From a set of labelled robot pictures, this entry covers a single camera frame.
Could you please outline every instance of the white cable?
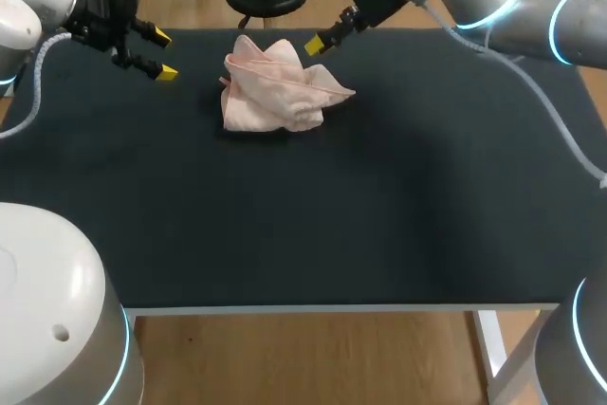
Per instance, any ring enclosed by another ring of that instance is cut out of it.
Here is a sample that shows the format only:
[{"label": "white cable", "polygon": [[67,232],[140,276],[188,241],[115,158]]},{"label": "white cable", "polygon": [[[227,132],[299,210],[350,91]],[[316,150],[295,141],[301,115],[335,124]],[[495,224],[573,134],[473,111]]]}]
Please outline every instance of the white cable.
[{"label": "white cable", "polygon": [[0,140],[12,137],[22,132],[28,128],[32,122],[34,122],[34,119],[36,119],[36,116],[38,116],[38,111],[40,111],[40,103],[42,102],[42,64],[45,60],[46,53],[53,45],[61,42],[62,40],[69,40],[70,38],[72,38],[71,33],[60,33],[50,37],[42,44],[42,46],[40,46],[40,50],[38,51],[38,56],[36,56],[36,62],[34,64],[34,103],[31,106],[31,111],[29,111],[28,116],[19,125],[12,127],[6,132],[0,132]]},{"label": "white cable", "polygon": [[567,143],[567,145],[569,146],[569,149],[571,150],[571,152],[573,153],[575,158],[578,160],[578,162],[581,164],[581,166],[583,166],[583,168],[592,177],[598,179],[598,181],[600,182],[601,189],[607,188],[607,173],[602,171],[597,165],[595,165],[592,161],[590,161],[590,159],[583,153],[583,151],[580,149],[578,143],[573,138],[573,135],[571,135],[571,132],[569,131],[569,129],[565,125],[564,121],[562,120],[561,115],[559,114],[557,109],[554,107],[554,104],[552,104],[552,101],[550,101],[550,99],[545,94],[545,92],[542,90],[542,88],[535,82],[535,80],[533,78],[531,78],[531,76],[529,76],[522,68],[520,68],[518,65],[516,65],[516,63],[510,61],[503,54],[500,54],[499,52],[494,51],[493,49],[490,49],[488,47],[477,45],[477,44],[465,39],[464,37],[462,37],[459,33],[457,33],[455,30],[453,30],[443,20],[443,18],[440,17],[440,15],[435,10],[433,10],[428,5],[423,4],[422,8],[425,9],[432,16],[432,18],[434,18],[434,20],[445,31],[447,31],[449,33],[449,35],[452,38],[454,38],[457,42],[459,42],[460,44],[462,44],[466,47],[469,47],[470,49],[473,49],[474,51],[487,54],[488,56],[501,62],[502,64],[507,66],[510,70],[512,70],[514,73],[516,73],[518,76],[520,76],[521,79],[523,79],[523,81],[538,96],[538,98],[542,102],[544,108],[546,109],[546,111],[548,111],[550,118],[554,121],[557,128],[561,132],[561,135],[562,135],[563,139],[565,140],[565,142]]}]

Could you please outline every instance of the black table mat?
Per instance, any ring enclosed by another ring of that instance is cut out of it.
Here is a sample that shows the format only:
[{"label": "black table mat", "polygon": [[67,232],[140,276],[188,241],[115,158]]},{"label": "black table mat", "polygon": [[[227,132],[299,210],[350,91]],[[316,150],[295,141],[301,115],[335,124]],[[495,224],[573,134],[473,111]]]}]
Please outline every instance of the black table mat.
[{"label": "black table mat", "polygon": [[[39,118],[0,144],[0,201],[76,224],[126,306],[554,303],[606,251],[605,195],[499,64],[441,31],[368,31],[303,58],[358,91],[322,127],[235,135],[217,80],[239,33],[134,43],[180,70],[173,83],[60,44]],[[311,36],[247,34],[299,51]],[[575,69],[523,67],[607,166]],[[26,80],[5,128],[30,103]]]}]

